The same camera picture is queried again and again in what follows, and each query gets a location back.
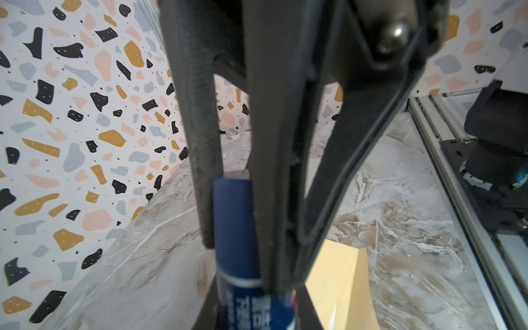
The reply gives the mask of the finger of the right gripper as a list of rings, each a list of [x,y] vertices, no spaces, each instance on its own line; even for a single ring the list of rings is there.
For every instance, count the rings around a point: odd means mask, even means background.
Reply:
[[[445,38],[447,1],[244,1],[260,272],[300,288],[349,183]]]
[[[204,245],[214,248],[213,180],[223,172],[213,63],[221,53],[211,1],[161,1],[160,23],[188,144]]]

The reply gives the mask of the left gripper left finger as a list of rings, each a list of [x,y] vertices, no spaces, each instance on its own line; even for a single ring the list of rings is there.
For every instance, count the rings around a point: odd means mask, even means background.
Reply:
[[[217,328],[217,320],[219,315],[218,309],[219,296],[217,289],[217,278],[214,277],[198,317],[192,326],[192,330],[215,330]]]

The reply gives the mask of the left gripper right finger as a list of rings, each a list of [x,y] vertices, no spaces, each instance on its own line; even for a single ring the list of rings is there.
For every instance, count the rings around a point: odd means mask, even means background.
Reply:
[[[323,330],[306,285],[296,290],[297,330]]]

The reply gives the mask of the yellow paper envelope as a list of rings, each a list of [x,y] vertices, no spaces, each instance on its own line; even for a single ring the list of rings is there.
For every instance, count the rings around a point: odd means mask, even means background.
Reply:
[[[379,329],[367,250],[325,240],[305,282],[323,329]]]

